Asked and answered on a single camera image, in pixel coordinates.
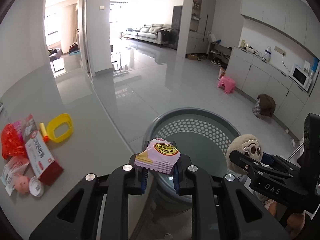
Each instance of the silver screw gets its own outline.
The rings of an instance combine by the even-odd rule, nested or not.
[[[94,174],[89,173],[89,174],[87,174],[87,175],[85,176],[85,179],[88,180],[88,181],[90,181],[90,180],[94,180],[95,177],[96,177],[96,176],[95,176]]]
[[[123,167],[122,167],[122,169],[124,170],[124,171],[131,171],[132,170],[132,165],[130,165],[130,164],[126,164],[126,165],[123,165]]]
[[[195,166],[195,165],[190,165],[190,166],[188,167],[188,170],[189,170],[189,171],[192,171],[192,172],[195,172],[195,171],[198,170],[198,167]]]
[[[235,176],[233,176],[232,174],[227,174],[227,175],[225,176],[225,178],[226,178],[226,180],[228,180],[228,181],[234,181],[234,180],[235,180]]]

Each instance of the red plastic bag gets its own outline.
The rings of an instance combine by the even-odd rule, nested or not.
[[[18,135],[13,124],[7,124],[1,132],[2,157],[6,160],[9,156],[23,156],[28,158],[23,141]]]

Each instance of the white microwave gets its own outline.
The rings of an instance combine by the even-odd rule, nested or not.
[[[308,76],[298,65],[293,65],[289,76],[305,91],[308,92],[312,78]]]

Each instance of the power outlet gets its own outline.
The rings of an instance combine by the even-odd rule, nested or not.
[[[279,52],[281,55],[284,54],[284,56],[287,55],[287,53],[283,50],[283,49],[280,49],[279,47],[275,46],[275,51]]]

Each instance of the brown cloth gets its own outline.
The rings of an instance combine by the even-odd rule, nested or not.
[[[260,99],[259,106],[260,106],[260,114],[264,116],[272,117],[273,113],[276,109],[276,103],[271,96],[266,94],[260,94],[257,97]]]

